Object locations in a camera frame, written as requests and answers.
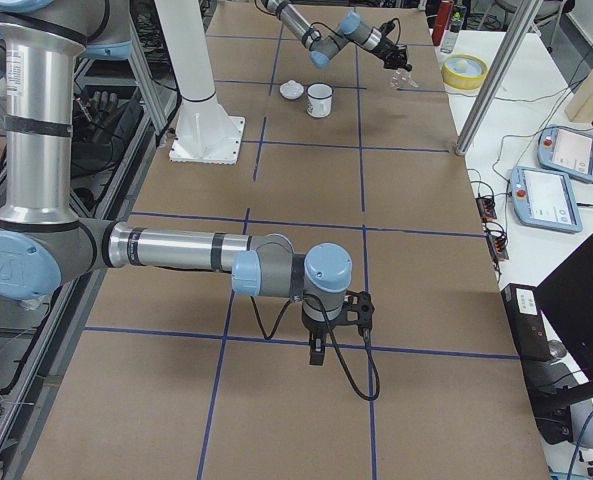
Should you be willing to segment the red bottle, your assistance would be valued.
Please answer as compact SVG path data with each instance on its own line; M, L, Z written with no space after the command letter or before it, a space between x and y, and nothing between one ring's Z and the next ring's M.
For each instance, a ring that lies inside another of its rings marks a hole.
M449 24L453 2L451 0L442 0L439 4L436 19L432 31L432 43L434 46L439 46L445 30Z

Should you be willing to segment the yellow rimmed bowl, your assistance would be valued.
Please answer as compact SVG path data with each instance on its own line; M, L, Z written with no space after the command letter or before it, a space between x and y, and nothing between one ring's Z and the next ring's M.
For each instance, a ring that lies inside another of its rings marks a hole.
M487 63L469 54L448 56L441 67L441 75L445 85L464 91L479 89L488 73Z

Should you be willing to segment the white enamel mug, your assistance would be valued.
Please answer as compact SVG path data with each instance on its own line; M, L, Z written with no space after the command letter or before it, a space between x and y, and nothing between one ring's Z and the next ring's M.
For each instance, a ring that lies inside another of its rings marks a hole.
M333 88L326 83L313 83L306 89L307 113L315 119L326 118L332 109Z

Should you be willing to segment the white small dish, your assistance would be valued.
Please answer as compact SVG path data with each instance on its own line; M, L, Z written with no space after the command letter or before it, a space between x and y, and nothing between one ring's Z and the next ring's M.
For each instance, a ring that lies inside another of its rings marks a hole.
M288 80L279 87L281 97L288 101L296 101L300 99L304 92L304 86L296 80Z

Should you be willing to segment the far teach pendant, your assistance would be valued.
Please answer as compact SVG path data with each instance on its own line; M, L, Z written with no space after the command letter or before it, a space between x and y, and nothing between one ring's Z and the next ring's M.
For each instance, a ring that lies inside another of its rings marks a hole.
M537 158L544 168L593 182L593 135L566 126L547 127L539 137Z

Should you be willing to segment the teach pendant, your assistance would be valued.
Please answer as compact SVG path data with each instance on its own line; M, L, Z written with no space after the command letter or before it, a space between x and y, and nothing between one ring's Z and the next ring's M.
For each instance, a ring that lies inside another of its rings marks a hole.
M547 127L539 137L537 158L544 168L593 182L593 135L566 126Z
M566 173L516 166L509 180L518 221L545 230L578 233L580 213Z

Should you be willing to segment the near teach pendant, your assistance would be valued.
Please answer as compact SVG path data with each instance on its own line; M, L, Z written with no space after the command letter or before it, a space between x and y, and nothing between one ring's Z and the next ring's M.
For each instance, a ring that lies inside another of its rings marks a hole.
M580 213L566 173L516 166L509 180L518 221L545 230L578 233Z

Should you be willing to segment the black box device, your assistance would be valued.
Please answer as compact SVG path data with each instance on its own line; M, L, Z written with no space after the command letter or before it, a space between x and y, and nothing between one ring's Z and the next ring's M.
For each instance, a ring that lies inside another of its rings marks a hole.
M519 357L522 360L550 361L552 355L535 288L509 283L502 290L501 297Z

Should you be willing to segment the black laptop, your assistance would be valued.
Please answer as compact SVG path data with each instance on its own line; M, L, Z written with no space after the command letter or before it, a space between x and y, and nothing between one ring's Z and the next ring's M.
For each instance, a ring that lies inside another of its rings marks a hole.
M568 352L593 374L593 234L537 286L535 296Z

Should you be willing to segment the aluminium frame post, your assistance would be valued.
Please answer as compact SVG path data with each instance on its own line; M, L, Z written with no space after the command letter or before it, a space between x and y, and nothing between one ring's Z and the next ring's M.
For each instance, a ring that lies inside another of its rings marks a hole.
M519 4L457 139L454 149L456 155L464 156L473 143L502 80L541 6L541 0L524 0Z

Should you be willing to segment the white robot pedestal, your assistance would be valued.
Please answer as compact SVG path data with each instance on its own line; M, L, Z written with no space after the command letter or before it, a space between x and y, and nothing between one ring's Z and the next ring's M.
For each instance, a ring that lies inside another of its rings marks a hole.
M237 162L245 119L219 103L197 1L155 3L181 105L170 159L232 165Z

